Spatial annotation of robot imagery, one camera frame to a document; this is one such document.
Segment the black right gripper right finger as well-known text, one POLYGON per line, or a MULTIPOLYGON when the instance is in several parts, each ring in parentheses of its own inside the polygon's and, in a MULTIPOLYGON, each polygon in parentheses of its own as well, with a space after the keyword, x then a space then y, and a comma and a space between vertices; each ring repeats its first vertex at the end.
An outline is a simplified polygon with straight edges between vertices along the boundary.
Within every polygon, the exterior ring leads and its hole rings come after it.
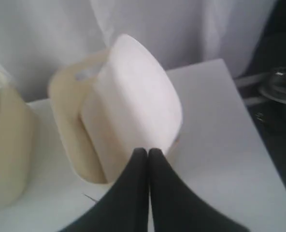
POLYGON ((249 229, 215 210, 176 174, 162 151, 148 153, 154 229, 157 232, 247 232, 249 229))

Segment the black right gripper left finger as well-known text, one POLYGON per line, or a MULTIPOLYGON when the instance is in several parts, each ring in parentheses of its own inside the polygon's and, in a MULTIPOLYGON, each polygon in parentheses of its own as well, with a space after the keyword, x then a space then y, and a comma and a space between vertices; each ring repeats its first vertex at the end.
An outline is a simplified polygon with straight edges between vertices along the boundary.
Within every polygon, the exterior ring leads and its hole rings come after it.
POLYGON ((148 231, 147 152, 133 150, 122 174, 107 193, 64 232, 148 231))

